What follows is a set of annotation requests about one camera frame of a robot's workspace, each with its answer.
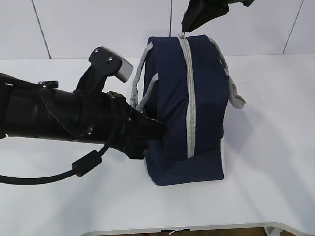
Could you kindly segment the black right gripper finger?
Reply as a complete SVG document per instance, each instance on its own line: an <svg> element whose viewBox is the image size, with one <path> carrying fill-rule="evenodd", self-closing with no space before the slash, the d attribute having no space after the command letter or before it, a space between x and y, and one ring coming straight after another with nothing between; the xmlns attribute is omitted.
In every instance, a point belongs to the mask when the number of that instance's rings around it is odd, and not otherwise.
<svg viewBox="0 0 315 236"><path fill-rule="evenodd" d="M193 32L205 23L229 12L226 0L190 0L181 22L181 32Z"/></svg>

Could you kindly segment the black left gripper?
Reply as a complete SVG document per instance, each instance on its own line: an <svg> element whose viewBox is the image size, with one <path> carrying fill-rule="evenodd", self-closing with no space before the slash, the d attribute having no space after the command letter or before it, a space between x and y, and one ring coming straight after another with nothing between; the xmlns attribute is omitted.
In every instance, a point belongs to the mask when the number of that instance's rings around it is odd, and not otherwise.
<svg viewBox="0 0 315 236"><path fill-rule="evenodd" d="M149 140L161 139L166 126L144 116L132 108L126 98L116 92L100 92L88 96L74 91L82 104L79 136L74 140L103 144L99 151L104 155L113 148L133 160L142 160L149 148Z"/></svg>

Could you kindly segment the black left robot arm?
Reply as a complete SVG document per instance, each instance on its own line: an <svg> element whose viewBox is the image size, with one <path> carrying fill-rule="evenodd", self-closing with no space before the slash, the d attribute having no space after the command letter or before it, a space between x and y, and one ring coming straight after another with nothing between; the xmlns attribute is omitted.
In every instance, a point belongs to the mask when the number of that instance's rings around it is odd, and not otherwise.
<svg viewBox="0 0 315 236"><path fill-rule="evenodd" d="M130 106L116 92L86 99L79 92L0 76L0 136L106 144L130 159L143 159L166 126Z"/></svg>

